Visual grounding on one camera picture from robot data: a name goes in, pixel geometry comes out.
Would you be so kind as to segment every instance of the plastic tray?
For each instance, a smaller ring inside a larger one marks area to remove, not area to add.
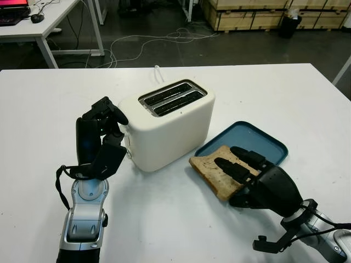
[[[206,156],[220,148],[238,146],[264,156],[270,162],[279,165],[288,155],[284,144],[256,128],[248,122],[235,122],[207,144],[195,152],[195,156]]]

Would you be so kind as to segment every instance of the wooden pallet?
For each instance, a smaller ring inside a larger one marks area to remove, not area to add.
[[[292,0],[210,0],[215,10],[284,9]]]
[[[316,24],[321,12],[307,11],[299,12],[299,16],[302,17],[301,23],[297,26],[298,29],[313,29]]]
[[[292,0],[290,8],[348,10],[350,5],[351,0]]]
[[[323,9],[349,10],[351,0],[328,0]]]
[[[341,28],[347,12],[321,12],[314,29],[338,29]]]
[[[255,29],[275,29],[280,26],[284,12],[255,12],[252,30]]]
[[[210,0],[203,0],[201,7],[205,18],[215,31],[275,29],[280,27],[285,15],[283,11],[276,10],[218,11]],[[338,29],[343,25],[346,14],[346,11],[303,10],[299,12],[302,21],[298,29]]]

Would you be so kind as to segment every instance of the white table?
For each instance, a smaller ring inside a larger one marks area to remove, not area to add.
[[[236,121],[252,123],[287,146],[281,166],[302,197],[350,222],[351,103],[311,64],[161,72],[214,90],[207,141]],[[154,69],[5,70],[0,83],[0,262],[55,262],[66,215],[55,171],[77,162],[76,118],[103,96],[118,104],[154,87]],[[284,233],[281,218],[221,203],[190,167],[193,154],[149,174],[123,160],[109,179],[100,262],[326,262],[302,242],[276,255],[254,251],[257,235]],[[61,183],[71,204],[73,181]]]
[[[61,0],[58,4],[50,4],[43,9],[45,18],[37,24],[33,24],[30,19],[22,20],[15,26],[0,27],[0,42],[31,42],[36,41],[50,68],[58,68],[53,55],[68,54],[91,54],[103,56],[104,47],[100,36],[95,10],[92,0],[87,0],[89,11],[92,18],[93,28],[97,39],[99,49],[86,50],[55,50],[51,51],[46,37],[52,30],[67,16],[72,8],[79,3],[80,0]],[[38,8],[33,8],[31,14],[37,14]]]

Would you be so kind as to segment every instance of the concrete floor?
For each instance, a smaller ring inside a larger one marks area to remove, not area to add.
[[[105,25],[100,27],[104,48],[110,49],[114,40],[124,36],[166,36],[181,27],[202,35],[214,33],[204,21],[199,8],[195,8],[195,22],[189,24],[185,22],[185,15],[178,3],[173,1],[157,0],[148,11],[132,18],[121,18],[117,14],[117,6],[110,3]],[[79,3],[69,15],[76,32],[81,23],[82,7],[83,4]],[[92,36],[89,14],[85,8],[82,17],[79,48],[95,49],[97,45]],[[73,49],[76,46],[76,38],[67,19],[64,19],[59,27],[63,29],[62,34],[50,36],[49,45],[52,49],[58,47]],[[182,36],[189,36],[185,30],[182,32]],[[151,38],[126,38],[116,42],[112,51],[117,59],[132,59],[139,54],[141,45],[148,40]],[[351,34],[346,32],[297,31],[291,39],[282,39],[278,37],[276,31],[235,31],[194,40],[191,43],[154,41],[144,46],[138,59],[118,62],[117,67],[153,67],[156,64],[160,67],[171,67],[308,62],[332,81],[350,54]],[[62,68],[85,67],[87,55],[56,56],[56,61]],[[109,61],[111,59],[106,52],[104,57],[90,57],[87,67],[97,67]],[[0,70],[11,68],[47,68],[47,65],[34,43],[0,44]],[[351,100],[351,68],[339,81],[337,88]]]

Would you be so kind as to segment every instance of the bread slice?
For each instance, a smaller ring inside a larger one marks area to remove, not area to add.
[[[218,199],[227,201],[232,195],[241,190],[243,185],[225,174],[221,168],[215,164],[214,159],[217,157],[222,157],[232,163],[238,163],[255,176],[258,175],[258,171],[248,166],[247,163],[239,160],[226,145],[221,146],[208,156],[191,157],[189,163],[210,185]]]

